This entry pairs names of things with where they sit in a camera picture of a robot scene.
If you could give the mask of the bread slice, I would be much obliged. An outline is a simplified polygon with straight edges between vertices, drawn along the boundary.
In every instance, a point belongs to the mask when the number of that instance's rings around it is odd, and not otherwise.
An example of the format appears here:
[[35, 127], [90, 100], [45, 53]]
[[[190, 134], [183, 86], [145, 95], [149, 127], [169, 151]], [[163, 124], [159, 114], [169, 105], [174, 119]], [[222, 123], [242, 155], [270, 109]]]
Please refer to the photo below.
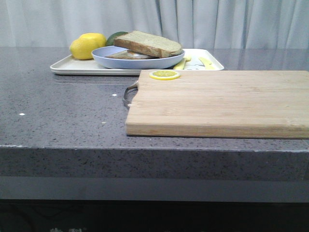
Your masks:
[[177, 56], [183, 51], [176, 41], [136, 30], [115, 37], [113, 45], [157, 58]]
[[118, 53], [114, 53], [114, 54], [108, 55], [108, 56], [106, 56], [106, 58], [114, 58], [114, 59], [132, 59], [132, 58], [130, 58], [130, 57], [126, 54], [126, 51], [127, 51], [127, 50], [124, 50], [124, 51], [121, 51], [121, 52], [118, 52]]

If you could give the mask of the light blue plate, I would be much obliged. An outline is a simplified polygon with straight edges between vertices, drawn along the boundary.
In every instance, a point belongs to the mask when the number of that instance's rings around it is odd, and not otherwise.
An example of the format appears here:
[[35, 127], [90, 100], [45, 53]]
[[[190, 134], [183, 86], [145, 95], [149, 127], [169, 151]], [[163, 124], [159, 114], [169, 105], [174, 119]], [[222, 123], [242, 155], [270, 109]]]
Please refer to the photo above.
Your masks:
[[165, 69], [179, 63], [184, 57], [185, 51], [169, 58], [150, 58], [150, 59], [119, 59], [108, 58], [112, 54], [127, 51], [126, 48], [117, 46], [106, 46], [92, 51], [94, 60], [100, 65], [109, 69]]

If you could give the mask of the cream serving tray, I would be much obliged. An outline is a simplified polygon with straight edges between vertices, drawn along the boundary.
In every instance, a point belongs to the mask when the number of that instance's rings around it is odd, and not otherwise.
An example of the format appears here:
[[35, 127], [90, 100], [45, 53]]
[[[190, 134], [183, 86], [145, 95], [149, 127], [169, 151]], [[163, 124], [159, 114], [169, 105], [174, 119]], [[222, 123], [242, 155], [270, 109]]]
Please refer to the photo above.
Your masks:
[[[206, 71], [203, 63], [198, 59], [204, 57], [212, 62], [214, 71], [224, 70], [224, 66], [205, 49], [184, 49], [185, 55], [190, 55], [191, 60], [186, 62], [186, 70], [202, 70]], [[138, 69], [108, 69], [98, 64], [93, 59], [77, 60], [71, 55], [50, 66], [50, 69], [55, 74], [60, 75], [103, 75], [103, 76], [135, 76], [140, 74]]]

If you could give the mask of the lemon slice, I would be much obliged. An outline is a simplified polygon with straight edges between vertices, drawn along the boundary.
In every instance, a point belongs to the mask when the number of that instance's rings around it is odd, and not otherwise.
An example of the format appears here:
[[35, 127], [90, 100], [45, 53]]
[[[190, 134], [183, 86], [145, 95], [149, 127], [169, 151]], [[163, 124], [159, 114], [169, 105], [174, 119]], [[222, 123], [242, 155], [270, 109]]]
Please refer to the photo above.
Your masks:
[[181, 74], [173, 70], [157, 70], [149, 73], [149, 76], [156, 80], [173, 80], [179, 78]]

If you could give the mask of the yellow plastic fork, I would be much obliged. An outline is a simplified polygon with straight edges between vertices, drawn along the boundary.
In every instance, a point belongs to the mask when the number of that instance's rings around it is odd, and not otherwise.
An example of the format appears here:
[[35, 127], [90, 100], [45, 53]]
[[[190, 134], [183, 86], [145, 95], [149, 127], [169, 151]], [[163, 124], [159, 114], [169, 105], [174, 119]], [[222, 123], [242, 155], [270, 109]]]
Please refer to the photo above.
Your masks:
[[185, 55], [182, 58], [182, 60], [173, 67], [173, 69], [174, 70], [183, 70], [184, 67], [185, 67], [186, 62], [189, 62], [190, 60], [191, 60], [191, 56], [190, 55]]

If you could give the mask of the fried egg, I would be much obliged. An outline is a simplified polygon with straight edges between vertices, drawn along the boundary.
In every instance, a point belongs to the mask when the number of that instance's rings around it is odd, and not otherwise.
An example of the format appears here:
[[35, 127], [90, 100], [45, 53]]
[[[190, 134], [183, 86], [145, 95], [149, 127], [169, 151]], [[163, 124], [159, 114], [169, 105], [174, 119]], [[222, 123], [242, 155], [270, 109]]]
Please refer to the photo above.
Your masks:
[[134, 52], [132, 50], [127, 50], [126, 54], [132, 59], [148, 59], [148, 58], [151, 58], [151, 56], [149, 56], [149, 55]]

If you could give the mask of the yellow plastic knife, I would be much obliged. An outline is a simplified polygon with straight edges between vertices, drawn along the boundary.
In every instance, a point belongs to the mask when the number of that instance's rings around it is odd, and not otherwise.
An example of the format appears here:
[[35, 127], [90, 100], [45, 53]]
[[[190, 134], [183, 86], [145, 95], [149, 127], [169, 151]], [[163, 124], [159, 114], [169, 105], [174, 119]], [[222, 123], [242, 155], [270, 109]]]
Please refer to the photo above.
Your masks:
[[199, 57], [198, 58], [204, 65], [206, 70], [215, 70], [215, 68], [212, 65], [212, 62], [204, 57]]

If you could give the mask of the wooden cutting board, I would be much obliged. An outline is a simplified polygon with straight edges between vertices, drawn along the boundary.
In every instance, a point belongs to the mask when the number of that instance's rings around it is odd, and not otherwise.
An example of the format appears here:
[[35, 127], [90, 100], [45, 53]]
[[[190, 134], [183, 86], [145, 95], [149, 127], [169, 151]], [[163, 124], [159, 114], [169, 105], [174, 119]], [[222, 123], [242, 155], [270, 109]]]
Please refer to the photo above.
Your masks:
[[307, 139], [307, 71], [142, 71], [126, 119], [129, 135]]

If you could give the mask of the green lime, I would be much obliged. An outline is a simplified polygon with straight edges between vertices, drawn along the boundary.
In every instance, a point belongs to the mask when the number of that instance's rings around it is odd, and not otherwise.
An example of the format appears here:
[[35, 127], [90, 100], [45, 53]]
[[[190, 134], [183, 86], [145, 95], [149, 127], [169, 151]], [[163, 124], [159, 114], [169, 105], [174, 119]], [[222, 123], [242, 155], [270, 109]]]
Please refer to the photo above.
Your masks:
[[112, 46], [114, 44], [114, 39], [118, 36], [121, 36], [121, 35], [125, 35], [127, 34], [126, 31], [119, 31], [119, 32], [115, 32], [113, 33], [111, 36], [109, 36], [109, 38], [107, 39], [106, 41], [106, 46]]

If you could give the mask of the front yellow lemon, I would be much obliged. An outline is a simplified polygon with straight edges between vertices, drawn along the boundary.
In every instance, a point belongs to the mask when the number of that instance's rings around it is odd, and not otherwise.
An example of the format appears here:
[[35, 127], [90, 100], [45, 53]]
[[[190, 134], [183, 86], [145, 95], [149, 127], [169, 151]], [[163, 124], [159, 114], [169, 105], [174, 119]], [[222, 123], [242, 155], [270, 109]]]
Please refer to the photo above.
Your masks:
[[93, 59], [92, 51], [99, 48], [99, 44], [94, 39], [79, 38], [70, 45], [70, 52], [75, 59]]

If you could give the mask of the yellow lemon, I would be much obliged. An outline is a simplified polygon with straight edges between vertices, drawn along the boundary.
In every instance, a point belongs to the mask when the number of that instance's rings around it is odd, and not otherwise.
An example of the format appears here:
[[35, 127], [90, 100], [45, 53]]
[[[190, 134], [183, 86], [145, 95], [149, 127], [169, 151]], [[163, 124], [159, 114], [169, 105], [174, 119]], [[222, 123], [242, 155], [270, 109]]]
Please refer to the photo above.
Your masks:
[[93, 39], [99, 44], [99, 47], [105, 47], [107, 42], [106, 37], [101, 33], [84, 33], [80, 38]]
[[93, 59], [92, 51], [99, 48], [99, 44], [94, 39], [79, 38], [70, 45], [70, 52], [75, 59]]

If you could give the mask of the back yellow lemon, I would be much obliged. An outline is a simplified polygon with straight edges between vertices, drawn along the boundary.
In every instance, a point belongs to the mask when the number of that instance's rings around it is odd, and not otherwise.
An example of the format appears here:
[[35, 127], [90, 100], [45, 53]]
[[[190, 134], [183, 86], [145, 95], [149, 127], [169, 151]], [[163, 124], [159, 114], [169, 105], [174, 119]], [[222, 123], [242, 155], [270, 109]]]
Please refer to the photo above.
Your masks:
[[80, 38], [93, 39], [99, 44], [99, 47], [105, 47], [107, 42], [106, 37], [101, 33], [84, 33]]

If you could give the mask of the white curtain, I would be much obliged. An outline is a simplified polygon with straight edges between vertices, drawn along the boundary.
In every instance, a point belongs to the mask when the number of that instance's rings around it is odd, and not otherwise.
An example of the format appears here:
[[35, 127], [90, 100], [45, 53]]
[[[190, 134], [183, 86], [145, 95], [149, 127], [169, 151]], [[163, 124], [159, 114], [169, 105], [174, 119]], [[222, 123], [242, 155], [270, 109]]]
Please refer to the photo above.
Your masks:
[[140, 30], [185, 48], [307, 49], [306, 0], [3, 0], [1, 46], [65, 47]]

